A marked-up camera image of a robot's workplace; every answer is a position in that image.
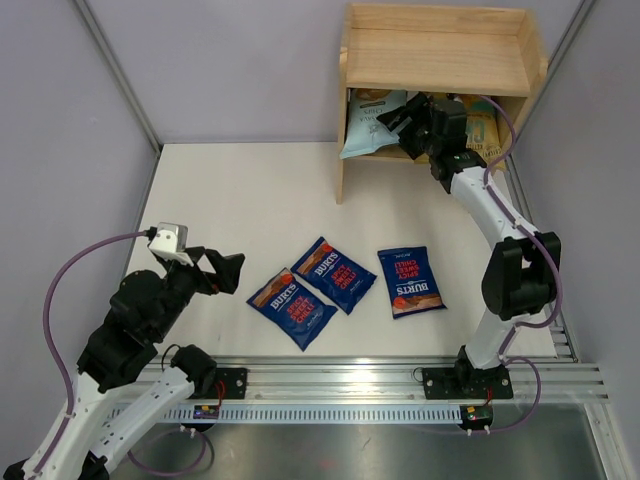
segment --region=wooden shelf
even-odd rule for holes
[[[351,32],[347,86],[527,97],[515,36],[360,30]]]
[[[415,164],[428,164],[429,157],[422,155],[415,161],[411,160],[404,150],[398,145],[389,145],[380,148],[377,152],[370,153],[368,155],[360,155],[357,157],[351,157],[347,160],[359,159],[359,160],[378,160],[381,162],[395,162],[395,163],[415,163]]]
[[[538,95],[547,64],[528,10],[349,4],[340,45],[338,148],[344,145],[350,88],[491,95],[517,131]],[[511,134],[501,117],[497,123],[504,149]],[[357,158],[411,162],[397,146]],[[337,203],[342,203],[343,185],[344,161],[339,160]]]

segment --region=blue chip bag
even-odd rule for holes
[[[247,303],[278,325],[302,351],[318,336],[338,309],[325,305],[283,269]]]
[[[320,237],[292,270],[348,315],[371,288],[376,276],[349,260]]]
[[[427,247],[378,252],[387,281],[393,318],[445,307],[429,266]]]

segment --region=gray wall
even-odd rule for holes
[[[154,158],[65,0],[0,5],[0,470],[30,456],[64,388],[41,328],[58,268],[135,226]],[[128,245],[72,269],[54,298],[69,366],[107,310]]]
[[[637,0],[597,3],[520,139],[540,226],[563,241],[565,312],[598,362],[640,472],[640,32]]]
[[[383,0],[533,9],[547,48],[579,0]],[[346,0],[90,0],[161,140],[334,140]]]

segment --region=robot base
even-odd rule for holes
[[[513,398],[509,370],[500,365],[480,370],[473,368],[464,347],[453,367],[423,368],[422,385],[427,400],[497,400]]]
[[[216,376],[214,386],[204,394],[197,398],[204,399],[218,399],[218,391],[215,388],[215,384],[218,381],[224,383],[225,386],[225,400],[244,400],[247,393],[247,369],[246,368],[216,368]]]

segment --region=red wire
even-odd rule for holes
[[[493,400],[493,388],[489,387],[489,390],[487,391],[487,401],[484,402],[482,406],[486,407],[487,405],[489,405],[489,402],[491,402],[491,400]]]
[[[218,392],[218,410],[220,410],[220,407],[222,406],[222,400],[224,399],[224,396],[227,394],[227,387],[225,386],[222,380],[218,380],[218,383],[216,383],[216,391]]]

